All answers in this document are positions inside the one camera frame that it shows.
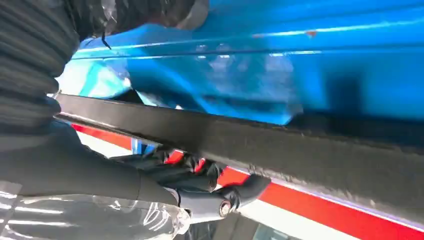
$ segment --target blue paint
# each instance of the blue paint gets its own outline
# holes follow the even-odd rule
[[[268,123],[300,106],[424,120],[423,29],[424,0],[211,0],[196,31],[145,25],[108,37],[112,50],[83,42],[68,68],[121,66],[114,74],[159,106]],[[83,79],[75,94],[128,89],[122,77]]]

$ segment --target white stripe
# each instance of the white stripe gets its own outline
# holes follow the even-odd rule
[[[131,150],[125,149],[107,141],[103,141],[82,132],[77,133],[82,144],[89,146],[92,150],[103,154],[107,158],[133,154]]]
[[[247,218],[302,240],[357,240],[344,232],[260,200],[240,208],[239,212]]]

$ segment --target black metal beam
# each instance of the black metal beam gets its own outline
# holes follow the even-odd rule
[[[57,100],[62,107],[59,118],[198,153],[424,225],[423,148],[398,138],[407,133],[422,140],[422,124],[314,114],[285,127],[63,94]],[[338,121],[364,131],[341,130]],[[394,141],[382,137],[385,132],[395,136]]]

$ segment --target blue metal surface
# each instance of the blue metal surface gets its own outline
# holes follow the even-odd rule
[[[194,32],[145,25],[108,37],[112,50],[83,42],[62,76],[74,84],[61,84],[275,124],[299,105],[424,120],[423,29],[424,0],[211,0]]]

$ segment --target red stripe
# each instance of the red stripe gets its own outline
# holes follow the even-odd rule
[[[131,137],[99,130],[88,126],[72,124],[72,127],[83,134],[87,134],[111,144],[115,144],[121,148],[131,150]]]
[[[246,178],[246,174],[227,168],[218,183],[242,183]],[[260,200],[363,240],[424,239],[423,232],[275,183]]]

